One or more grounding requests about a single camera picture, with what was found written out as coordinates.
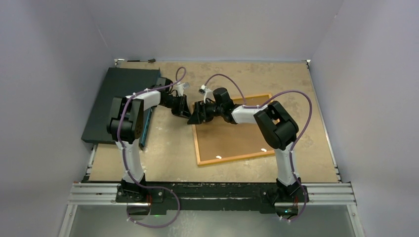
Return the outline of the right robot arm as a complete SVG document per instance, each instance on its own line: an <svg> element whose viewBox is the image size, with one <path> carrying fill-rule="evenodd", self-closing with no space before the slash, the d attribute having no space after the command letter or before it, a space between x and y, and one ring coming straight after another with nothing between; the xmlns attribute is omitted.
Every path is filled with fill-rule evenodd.
<svg viewBox="0 0 419 237"><path fill-rule="evenodd" d="M222 117L230 124L256 124L275 153L279 198L289 201L297 194L306 198L307 190L296 172L293 157L294 147L299 140L299 127L287 110L273 99L260 106L236 104L224 87L213 90L212 94L213 99L195 102L187 123L197 125L210 122L214 117Z"/></svg>

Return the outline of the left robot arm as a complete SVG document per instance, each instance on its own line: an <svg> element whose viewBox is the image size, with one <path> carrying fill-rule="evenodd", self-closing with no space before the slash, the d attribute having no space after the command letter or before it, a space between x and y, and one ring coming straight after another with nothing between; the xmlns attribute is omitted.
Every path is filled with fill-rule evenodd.
<svg viewBox="0 0 419 237"><path fill-rule="evenodd" d="M107 132L111 134L122 156L124 174L120 192L128 194L135 202L141 202L147 197L145 173L139 155L144 112L152 107L163 106L169 108L173 115L188 119L191 113L184 93L187 88L187 82L159 78L158 83L150 88L113 98Z"/></svg>

